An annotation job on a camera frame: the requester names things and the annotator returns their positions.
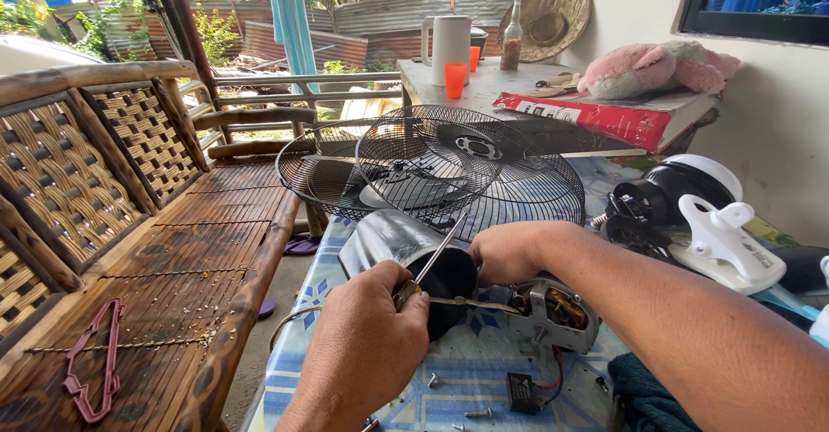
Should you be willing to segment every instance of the window frame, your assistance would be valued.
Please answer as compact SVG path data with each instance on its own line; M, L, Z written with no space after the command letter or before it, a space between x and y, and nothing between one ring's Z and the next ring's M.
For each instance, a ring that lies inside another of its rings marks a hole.
M705 11L705 4L685 0L680 33L829 46L829 16Z

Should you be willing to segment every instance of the bamboo bench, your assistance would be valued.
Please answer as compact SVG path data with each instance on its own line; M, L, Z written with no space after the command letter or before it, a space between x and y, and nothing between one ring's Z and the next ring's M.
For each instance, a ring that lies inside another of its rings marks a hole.
M222 406L299 200L278 181L277 146L213 147L208 164L196 130L276 118L301 131L316 117L192 120L181 77L197 77L192 64L0 77L0 429L226 429ZM89 425L64 381L67 352L100 314L71 362L92 411L111 396Z

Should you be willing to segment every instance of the dark green towel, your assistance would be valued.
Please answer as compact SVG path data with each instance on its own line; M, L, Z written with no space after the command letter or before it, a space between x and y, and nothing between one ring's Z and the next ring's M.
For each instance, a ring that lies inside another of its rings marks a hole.
M614 396L625 402L625 422L636 432L702 432L679 402L634 353L608 363Z

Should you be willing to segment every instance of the plush toy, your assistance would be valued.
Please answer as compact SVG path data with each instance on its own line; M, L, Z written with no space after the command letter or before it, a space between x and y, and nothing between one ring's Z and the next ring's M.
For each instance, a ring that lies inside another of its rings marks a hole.
M714 53L694 41L628 45L591 63L578 89L608 100L683 85L694 92L719 93L737 66L740 59Z

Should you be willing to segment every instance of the window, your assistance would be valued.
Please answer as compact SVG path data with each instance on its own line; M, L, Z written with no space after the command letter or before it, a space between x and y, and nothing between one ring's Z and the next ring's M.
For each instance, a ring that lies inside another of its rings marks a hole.
M829 46L829 0L686 0L680 32Z

